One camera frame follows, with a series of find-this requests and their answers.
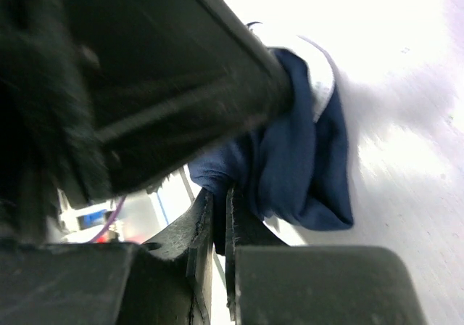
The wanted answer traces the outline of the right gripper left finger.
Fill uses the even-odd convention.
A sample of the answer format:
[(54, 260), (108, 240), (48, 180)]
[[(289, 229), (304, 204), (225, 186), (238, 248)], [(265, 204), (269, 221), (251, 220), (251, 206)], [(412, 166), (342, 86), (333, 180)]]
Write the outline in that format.
[(212, 195), (201, 190), (191, 207), (144, 244), (137, 273), (143, 289), (139, 324), (210, 324)]

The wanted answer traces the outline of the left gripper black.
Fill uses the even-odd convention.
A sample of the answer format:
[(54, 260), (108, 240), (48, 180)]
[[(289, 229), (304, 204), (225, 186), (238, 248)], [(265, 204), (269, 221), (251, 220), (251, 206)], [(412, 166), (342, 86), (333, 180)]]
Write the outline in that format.
[(109, 194), (83, 77), (92, 63), (62, 0), (1, 0), (1, 238), (49, 240), (59, 190), (90, 204)]

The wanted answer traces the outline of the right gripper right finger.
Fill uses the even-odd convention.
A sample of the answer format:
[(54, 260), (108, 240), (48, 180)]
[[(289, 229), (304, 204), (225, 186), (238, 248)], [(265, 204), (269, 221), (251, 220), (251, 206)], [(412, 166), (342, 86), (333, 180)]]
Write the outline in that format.
[(232, 186), (225, 201), (225, 285), (227, 307), (236, 321), (235, 251), (238, 246), (287, 246), (248, 207), (240, 188)]

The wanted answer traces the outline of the navy blue underwear white trim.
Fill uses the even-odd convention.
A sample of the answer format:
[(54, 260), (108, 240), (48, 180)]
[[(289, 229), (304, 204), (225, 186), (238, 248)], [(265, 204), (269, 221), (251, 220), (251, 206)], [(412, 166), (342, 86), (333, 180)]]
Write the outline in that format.
[(225, 203), (237, 185), (259, 219), (277, 216), (315, 231), (350, 229), (348, 138), (331, 58), (309, 39), (261, 22), (249, 30), (289, 75), (294, 105), (272, 123), (188, 164), (213, 196), (213, 242), (225, 253)]

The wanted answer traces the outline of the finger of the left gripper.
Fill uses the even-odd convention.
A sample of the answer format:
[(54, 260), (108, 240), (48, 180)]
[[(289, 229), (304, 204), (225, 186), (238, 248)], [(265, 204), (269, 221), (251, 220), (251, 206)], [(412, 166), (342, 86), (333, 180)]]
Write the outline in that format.
[(223, 0), (63, 0), (112, 194), (143, 189), (293, 102), (289, 78)]

